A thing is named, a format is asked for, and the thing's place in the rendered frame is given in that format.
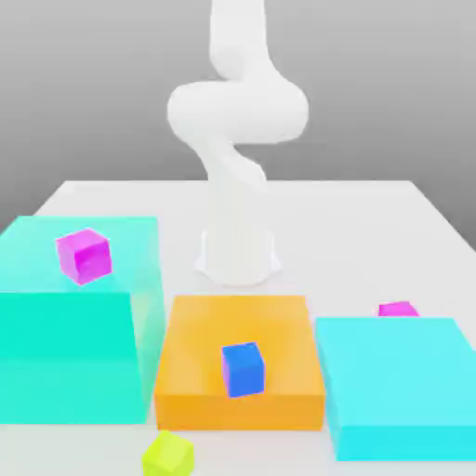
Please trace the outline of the large cyan box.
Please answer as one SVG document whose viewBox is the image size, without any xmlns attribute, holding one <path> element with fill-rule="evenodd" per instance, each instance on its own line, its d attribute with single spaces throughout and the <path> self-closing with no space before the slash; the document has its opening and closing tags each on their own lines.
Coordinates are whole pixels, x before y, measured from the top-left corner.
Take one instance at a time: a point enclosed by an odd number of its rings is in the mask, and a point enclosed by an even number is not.
<svg viewBox="0 0 476 476">
<path fill-rule="evenodd" d="M 451 318 L 319 318 L 339 461 L 476 461 L 476 350 Z"/>
</svg>

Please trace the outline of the large turquoise box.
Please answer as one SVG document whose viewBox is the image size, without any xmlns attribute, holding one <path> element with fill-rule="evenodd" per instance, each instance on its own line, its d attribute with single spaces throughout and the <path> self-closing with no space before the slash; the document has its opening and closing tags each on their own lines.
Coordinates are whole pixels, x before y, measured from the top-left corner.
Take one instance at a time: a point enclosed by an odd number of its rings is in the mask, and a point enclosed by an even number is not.
<svg viewBox="0 0 476 476">
<path fill-rule="evenodd" d="M 112 272 L 77 284 L 57 240 L 106 237 Z M 0 424 L 142 424 L 165 335 L 153 217 L 16 218 L 0 233 Z"/>
</svg>

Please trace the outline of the small blue cube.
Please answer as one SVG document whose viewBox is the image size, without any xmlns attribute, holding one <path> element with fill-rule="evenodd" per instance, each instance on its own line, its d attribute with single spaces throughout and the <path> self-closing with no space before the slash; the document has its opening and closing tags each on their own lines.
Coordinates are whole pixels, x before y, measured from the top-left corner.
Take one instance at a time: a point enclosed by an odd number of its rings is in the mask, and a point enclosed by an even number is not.
<svg viewBox="0 0 476 476">
<path fill-rule="evenodd" d="M 221 348 L 222 376 L 230 398 L 259 394 L 265 388 L 265 364 L 256 342 Z"/>
</svg>

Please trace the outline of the small magenta cube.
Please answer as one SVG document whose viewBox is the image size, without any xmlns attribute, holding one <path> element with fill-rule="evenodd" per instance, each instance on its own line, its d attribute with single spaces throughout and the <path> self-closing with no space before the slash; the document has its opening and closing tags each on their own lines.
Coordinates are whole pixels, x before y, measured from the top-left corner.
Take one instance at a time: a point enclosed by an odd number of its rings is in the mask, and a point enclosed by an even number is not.
<svg viewBox="0 0 476 476">
<path fill-rule="evenodd" d="M 112 272 L 110 241 L 92 229 L 84 229 L 55 240 L 62 272 L 83 285 Z"/>
<path fill-rule="evenodd" d="M 409 301 L 394 301 L 378 306 L 379 317 L 418 317 L 419 313 Z"/>
</svg>

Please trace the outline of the large orange box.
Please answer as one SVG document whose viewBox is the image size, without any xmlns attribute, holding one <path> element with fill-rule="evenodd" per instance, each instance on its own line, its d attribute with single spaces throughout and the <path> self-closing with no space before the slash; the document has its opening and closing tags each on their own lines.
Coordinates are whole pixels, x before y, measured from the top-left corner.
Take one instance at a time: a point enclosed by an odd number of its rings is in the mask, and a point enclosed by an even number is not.
<svg viewBox="0 0 476 476">
<path fill-rule="evenodd" d="M 231 398 L 221 349 L 255 342 L 265 390 Z M 161 430 L 320 430 L 325 388 L 303 296 L 175 297 L 154 390 Z"/>
</svg>

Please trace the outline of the small yellow-green cube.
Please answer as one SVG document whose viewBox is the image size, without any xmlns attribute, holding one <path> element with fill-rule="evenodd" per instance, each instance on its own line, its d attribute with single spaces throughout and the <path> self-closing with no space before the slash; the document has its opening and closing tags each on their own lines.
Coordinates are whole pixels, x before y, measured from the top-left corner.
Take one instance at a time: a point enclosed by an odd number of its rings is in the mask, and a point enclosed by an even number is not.
<svg viewBox="0 0 476 476">
<path fill-rule="evenodd" d="M 168 430 L 160 430 L 141 461 L 143 476 L 192 476 L 193 444 Z"/>
</svg>

